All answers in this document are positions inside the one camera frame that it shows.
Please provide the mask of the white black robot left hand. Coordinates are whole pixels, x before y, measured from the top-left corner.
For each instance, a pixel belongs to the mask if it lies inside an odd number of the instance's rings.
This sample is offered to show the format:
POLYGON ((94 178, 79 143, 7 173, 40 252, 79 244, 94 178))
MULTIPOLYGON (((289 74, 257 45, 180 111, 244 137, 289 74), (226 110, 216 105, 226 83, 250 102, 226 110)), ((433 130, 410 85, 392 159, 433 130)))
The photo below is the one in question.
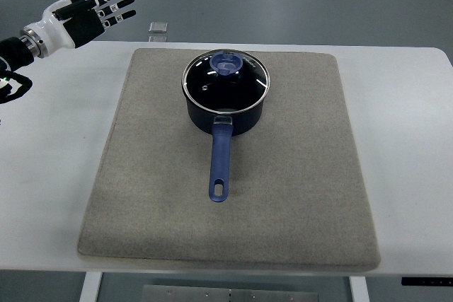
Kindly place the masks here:
POLYGON ((45 58, 62 48, 76 49, 102 35, 106 29, 133 17, 136 11, 120 10, 134 0, 59 0, 49 5, 42 19, 21 31, 20 40, 34 57, 45 58))

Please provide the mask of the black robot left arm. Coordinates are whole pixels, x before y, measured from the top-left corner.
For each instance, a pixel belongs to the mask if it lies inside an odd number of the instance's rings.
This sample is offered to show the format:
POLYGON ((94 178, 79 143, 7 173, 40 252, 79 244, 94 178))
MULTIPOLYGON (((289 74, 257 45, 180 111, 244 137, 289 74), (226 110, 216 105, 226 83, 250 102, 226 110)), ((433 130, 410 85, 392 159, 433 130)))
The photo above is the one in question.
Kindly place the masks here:
POLYGON ((24 37, 10 37, 1 41, 1 104, 25 95, 33 82, 17 71, 34 61, 28 40, 24 37))

